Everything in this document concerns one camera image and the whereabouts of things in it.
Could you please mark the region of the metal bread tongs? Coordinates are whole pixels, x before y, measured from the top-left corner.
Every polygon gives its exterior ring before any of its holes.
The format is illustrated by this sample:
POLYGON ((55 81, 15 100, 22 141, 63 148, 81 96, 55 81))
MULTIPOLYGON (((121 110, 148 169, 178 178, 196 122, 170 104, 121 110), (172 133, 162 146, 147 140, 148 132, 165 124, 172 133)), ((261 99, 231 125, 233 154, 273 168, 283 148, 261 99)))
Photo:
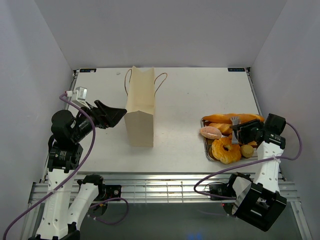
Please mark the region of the metal bread tongs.
POLYGON ((232 139, 231 139, 231 143, 233 145, 238 144, 238 130, 235 128, 235 126, 240 124, 240 119, 238 116, 233 116, 230 118, 232 125, 231 125, 231 129, 232 129, 232 139))

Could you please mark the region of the long baguette fake bread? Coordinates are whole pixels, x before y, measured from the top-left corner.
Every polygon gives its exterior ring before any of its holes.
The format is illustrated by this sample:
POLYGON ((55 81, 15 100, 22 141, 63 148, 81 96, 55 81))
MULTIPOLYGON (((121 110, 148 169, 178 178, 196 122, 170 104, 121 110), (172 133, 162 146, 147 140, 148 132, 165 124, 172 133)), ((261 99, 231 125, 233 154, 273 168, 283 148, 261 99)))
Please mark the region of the long baguette fake bread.
POLYGON ((252 120, 259 120, 260 122, 265 121, 265 118, 263 116, 253 113, 212 114, 204 116, 203 120, 211 123, 232 124, 232 117, 238 117, 241 124, 247 123, 252 120))

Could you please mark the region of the beige paper bag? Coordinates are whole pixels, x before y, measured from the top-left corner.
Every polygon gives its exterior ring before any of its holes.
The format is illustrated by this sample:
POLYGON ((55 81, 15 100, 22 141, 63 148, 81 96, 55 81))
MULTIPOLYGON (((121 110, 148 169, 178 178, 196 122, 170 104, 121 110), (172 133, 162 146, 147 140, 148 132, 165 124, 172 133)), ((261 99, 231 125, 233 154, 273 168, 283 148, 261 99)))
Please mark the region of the beige paper bag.
POLYGON ((162 72, 155 75, 152 67, 146 71, 132 66, 124 77, 124 90, 127 96, 126 111, 124 116, 126 133, 131 146, 150 147, 154 146, 154 126, 156 93, 156 81, 168 74, 162 72))

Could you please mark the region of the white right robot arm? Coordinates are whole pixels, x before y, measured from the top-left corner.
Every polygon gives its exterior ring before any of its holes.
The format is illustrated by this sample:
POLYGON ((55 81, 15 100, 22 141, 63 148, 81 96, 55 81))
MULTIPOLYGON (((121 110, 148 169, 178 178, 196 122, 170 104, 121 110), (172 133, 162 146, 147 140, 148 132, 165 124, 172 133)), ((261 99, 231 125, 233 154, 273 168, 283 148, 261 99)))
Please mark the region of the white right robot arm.
POLYGON ((281 136, 285 118, 269 114, 265 122, 251 120, 232 127, 242 144, 257 143, 257 157, 262 161, 254 179, 236 172, 226 185, 226 194, 236 199, 231 214, 266 232, 287 205, 280 195, 278 172, 286 140, 281 136))

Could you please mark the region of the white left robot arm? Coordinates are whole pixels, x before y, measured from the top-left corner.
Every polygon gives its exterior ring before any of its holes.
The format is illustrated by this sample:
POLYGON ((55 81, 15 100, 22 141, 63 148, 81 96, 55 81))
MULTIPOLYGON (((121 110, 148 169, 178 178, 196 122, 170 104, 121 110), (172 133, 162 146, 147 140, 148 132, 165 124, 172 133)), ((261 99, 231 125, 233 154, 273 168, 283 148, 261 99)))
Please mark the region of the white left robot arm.
POLYGON ((106 195, 103 178, 87 175, 78 182, 79 192, 73 201, 71 192, 76 170, 85 161, 80 144, 96 128, 115 127, 126 109, 114 108, 95 100, 95 105, 80 107, 74 116, 69 110, 56 112, 51 118, 51 146, 48 154, 48 197, 34 240, 78 240, 82 222, 95 200, 106 195))

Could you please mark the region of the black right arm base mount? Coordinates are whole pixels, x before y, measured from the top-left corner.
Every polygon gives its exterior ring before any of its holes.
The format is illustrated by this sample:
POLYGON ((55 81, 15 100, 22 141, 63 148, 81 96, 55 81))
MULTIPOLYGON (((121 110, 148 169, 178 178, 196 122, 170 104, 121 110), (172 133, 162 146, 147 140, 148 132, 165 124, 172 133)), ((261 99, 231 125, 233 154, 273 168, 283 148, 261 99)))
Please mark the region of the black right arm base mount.
POLYGON ((223 182, 208 183, 204 187, 204 191, 211 195, 218 195, 218 196, 231 197, 231 198, 236 197, 235 191, 230 189, 227 183, 223 183, 223 182))

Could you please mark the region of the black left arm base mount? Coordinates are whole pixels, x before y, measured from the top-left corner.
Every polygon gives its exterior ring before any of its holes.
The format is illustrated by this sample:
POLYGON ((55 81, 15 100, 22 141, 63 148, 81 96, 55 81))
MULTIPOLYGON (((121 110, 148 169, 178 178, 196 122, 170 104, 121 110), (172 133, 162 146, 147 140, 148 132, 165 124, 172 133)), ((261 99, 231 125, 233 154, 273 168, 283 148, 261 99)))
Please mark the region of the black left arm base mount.
POLYGON ((98 196, 95 201, 104 201, 112 198, 120 198, 122 193, 121 185, 106 185, 102 184, 98 186, 98 196))

